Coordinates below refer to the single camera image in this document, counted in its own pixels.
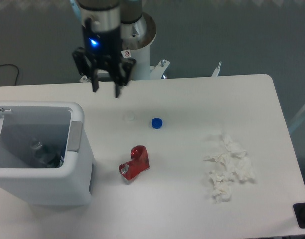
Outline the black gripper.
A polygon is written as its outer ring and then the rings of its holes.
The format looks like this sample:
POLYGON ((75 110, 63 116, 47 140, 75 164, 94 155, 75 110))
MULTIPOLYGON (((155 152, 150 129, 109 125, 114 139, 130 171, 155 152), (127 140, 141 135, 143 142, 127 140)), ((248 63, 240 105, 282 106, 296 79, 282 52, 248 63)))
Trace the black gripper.
POLYGON ((122 41, 120 23, 101 29, 102 24, 93 17, 82 21, 84 47, 78 47, 72 53, 80 75, 91 80, 92 90, 99 88, 98 69, 113 75, 115 97, 118 98, 121 88, 132 79, 136 60, 121 56, 122 41))

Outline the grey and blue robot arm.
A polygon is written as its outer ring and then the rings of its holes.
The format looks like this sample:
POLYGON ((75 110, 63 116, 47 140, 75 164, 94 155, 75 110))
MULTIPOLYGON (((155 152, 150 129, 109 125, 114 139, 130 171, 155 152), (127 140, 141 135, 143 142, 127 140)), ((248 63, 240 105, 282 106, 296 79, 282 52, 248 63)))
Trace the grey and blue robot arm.
POLYGON ((92 90, 99 88, 98 70, 107 71, 115 83, 115 97, 126 86, 134 72, 136 60, 122 56, 120 0, 71 0, 80 16, 84 47, 72 53, 80 75, 91 80, 92 90))

